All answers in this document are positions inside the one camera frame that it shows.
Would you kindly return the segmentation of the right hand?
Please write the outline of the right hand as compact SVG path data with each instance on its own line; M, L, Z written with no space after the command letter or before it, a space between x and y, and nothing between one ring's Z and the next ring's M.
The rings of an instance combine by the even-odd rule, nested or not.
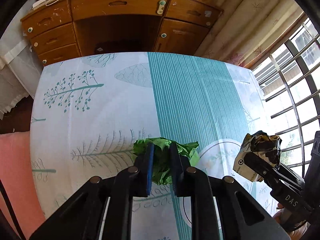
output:
M283 213L284 206L278 203L277 209L278 209L278 212L273 216L273 218L280 224L281 223L280 216ZM299 240L304 235L304 233L308 230L308 227L309 227L309 224L306 223L302 227L298 228L297 230L288 232L287 234L289 235L291 240Z

